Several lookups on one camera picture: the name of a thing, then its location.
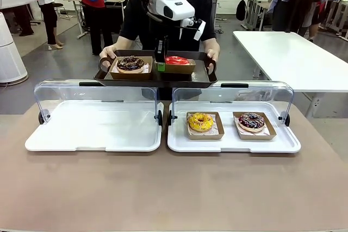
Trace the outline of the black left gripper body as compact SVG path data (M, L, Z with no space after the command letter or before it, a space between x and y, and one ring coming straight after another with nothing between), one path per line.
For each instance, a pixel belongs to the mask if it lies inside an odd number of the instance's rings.
M167 37L169 40L179 40L179 21L156 22L156 39L163 40Z

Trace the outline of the person's left hand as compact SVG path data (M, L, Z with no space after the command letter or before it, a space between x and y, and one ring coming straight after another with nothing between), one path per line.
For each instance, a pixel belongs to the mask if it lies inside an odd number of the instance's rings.
M220 53L219 50L209 49L207 50L207 57L214 60L217 63L219 58L219 53Z

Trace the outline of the person's right hand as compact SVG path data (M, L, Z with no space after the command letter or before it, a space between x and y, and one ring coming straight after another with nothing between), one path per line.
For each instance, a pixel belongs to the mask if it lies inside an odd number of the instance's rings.
M116 48L114 45L104 47L103 50L100 52L100 58L107 58L110 57L112 59L116 58Z

